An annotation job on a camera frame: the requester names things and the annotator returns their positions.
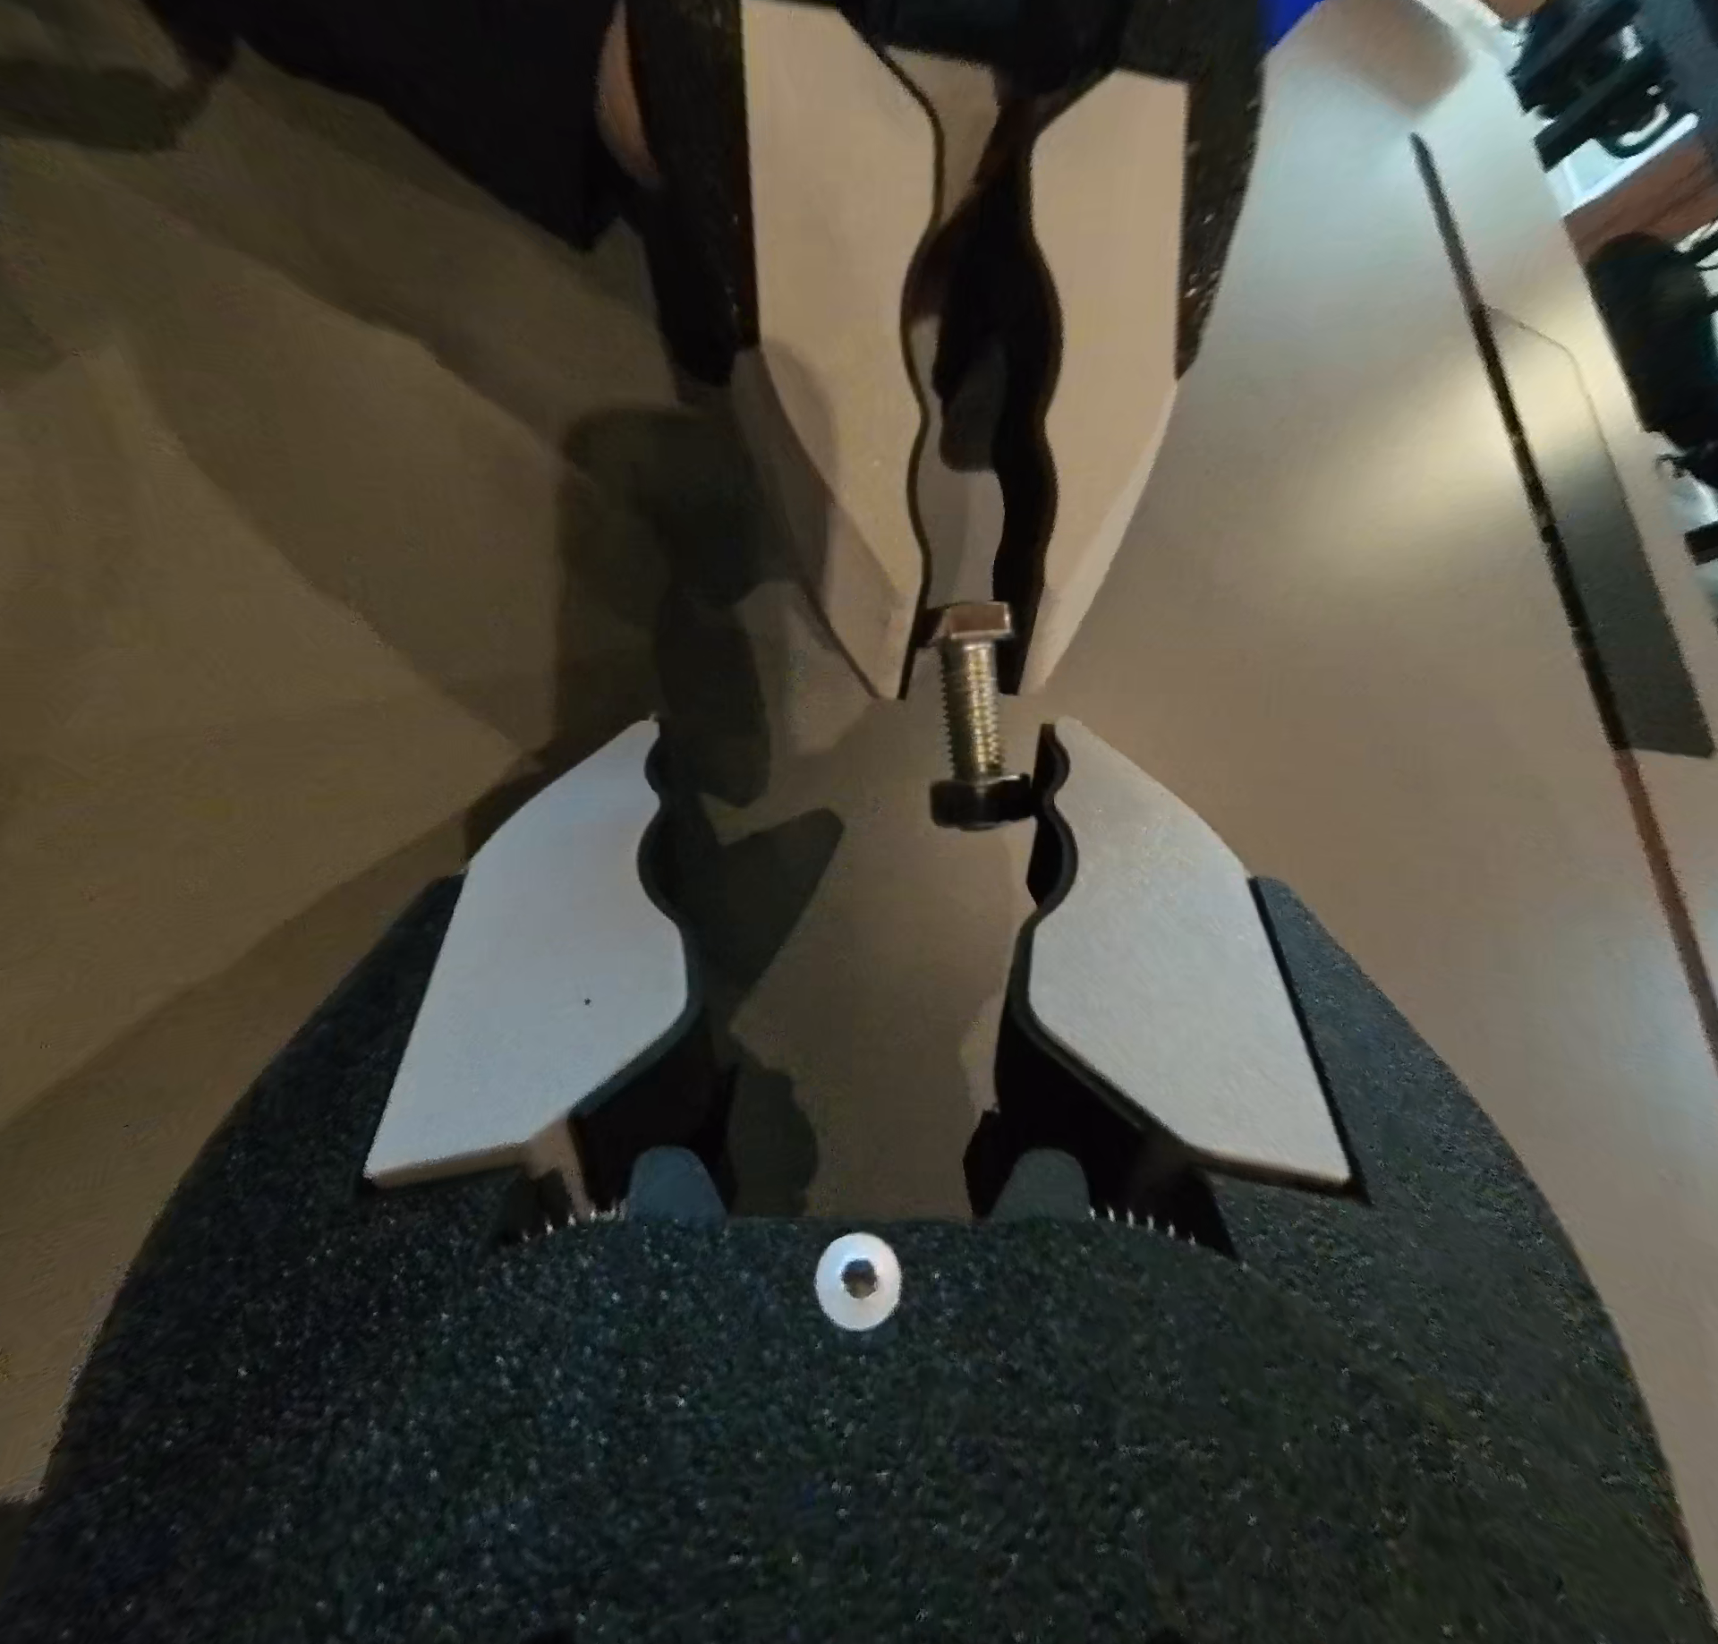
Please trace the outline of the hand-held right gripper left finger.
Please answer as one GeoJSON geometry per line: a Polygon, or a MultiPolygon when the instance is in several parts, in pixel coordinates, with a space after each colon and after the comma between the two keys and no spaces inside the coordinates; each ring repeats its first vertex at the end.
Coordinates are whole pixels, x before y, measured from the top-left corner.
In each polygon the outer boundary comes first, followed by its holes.
{"type": "Polygon", "coordinates": [[[655,876],[661,726],[537,791],[465,870],[364,1179],[516,1167],[598,1216],[709,1122],[703,980],[655,876]]]}

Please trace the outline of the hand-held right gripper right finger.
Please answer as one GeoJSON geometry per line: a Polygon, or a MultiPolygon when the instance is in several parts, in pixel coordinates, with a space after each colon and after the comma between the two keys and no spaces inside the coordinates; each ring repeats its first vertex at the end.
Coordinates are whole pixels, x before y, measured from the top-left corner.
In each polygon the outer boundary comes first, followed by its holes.
{"type": "Polygon", "coordinates": [[[1147,1149],[1315,1193],[1358,1169],[1254,874],[1078,718],[1039,736],[1010,1102],[1120,1201],[1147,1149]]]}

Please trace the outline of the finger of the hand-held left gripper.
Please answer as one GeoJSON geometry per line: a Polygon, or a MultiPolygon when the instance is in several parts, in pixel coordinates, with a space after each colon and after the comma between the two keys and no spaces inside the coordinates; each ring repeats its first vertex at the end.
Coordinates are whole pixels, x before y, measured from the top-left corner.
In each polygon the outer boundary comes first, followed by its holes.
{"type": "Polygon", "coordinates": [[[834,7],[740,0],[740,41],[758,330],[740,425],[805,596],[870,693],[895,698],[929,578],[905,291],[939,129],[834,7]]]}
{"type": "Polygon", "coordinates": [[[1010,189],[1023,328],[998,421],[1010,693],[1041,693],[1102,590],[1179,385],[1185,84],[1114,68],[1049,114],[1010,189]]]}

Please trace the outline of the silver hex nut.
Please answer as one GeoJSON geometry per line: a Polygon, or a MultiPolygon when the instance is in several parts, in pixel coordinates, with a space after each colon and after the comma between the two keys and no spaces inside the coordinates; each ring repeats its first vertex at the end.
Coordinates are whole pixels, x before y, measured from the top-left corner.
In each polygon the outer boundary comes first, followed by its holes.
{"type": "Polygon", "coordinates": [[[929,787],[929,811],[937,826],[976,832],[1008,826],[1037,815],[1031,775],[945,777],[929,787]]]}

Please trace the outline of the silver hex bolt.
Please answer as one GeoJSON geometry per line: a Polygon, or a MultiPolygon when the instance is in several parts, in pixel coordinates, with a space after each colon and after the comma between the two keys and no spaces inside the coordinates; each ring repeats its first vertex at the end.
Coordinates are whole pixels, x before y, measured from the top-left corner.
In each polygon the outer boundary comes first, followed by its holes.
{"type": "Polygon", "coordinates": [[[937,614],[931,647],[939,665],[947,777],[1010,773],[1000,716],[998,645],[1012,635],[1014,622],[1006,602],[956,602],[937,614]]]}

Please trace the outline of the person's left hand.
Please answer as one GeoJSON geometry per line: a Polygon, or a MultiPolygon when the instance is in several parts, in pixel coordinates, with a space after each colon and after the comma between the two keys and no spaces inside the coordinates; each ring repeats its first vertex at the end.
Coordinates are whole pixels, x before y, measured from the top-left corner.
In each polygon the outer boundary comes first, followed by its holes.
{"type": "Polygon", "coordinates": [[[602,35],[592,108],[602,147],[618,169],[648,194],[659,192],[661,173],[648,135],[624,0],[616,0],[602,35]]]}

